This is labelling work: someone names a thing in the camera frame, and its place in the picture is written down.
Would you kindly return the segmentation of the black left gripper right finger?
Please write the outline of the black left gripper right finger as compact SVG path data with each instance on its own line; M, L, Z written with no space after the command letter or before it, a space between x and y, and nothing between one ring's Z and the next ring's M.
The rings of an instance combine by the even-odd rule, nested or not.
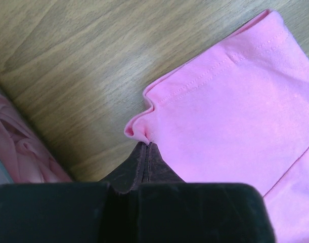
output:
M134 242L272 242L257 190L243 183L185 183L155 144L142 153L134 185Z

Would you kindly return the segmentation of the light pink t shirt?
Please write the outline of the light pink t shirt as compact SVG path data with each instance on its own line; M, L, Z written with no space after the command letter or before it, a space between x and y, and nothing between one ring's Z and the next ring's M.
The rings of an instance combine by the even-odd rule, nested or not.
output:
M0 161L15 183L72 181L2 94L0 94Z

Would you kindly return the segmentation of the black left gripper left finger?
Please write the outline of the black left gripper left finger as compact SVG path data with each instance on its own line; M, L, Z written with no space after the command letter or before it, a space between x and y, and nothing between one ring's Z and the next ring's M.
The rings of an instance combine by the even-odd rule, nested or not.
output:
M128 201L146 149L99 182L0 185L0 242L133 242Z

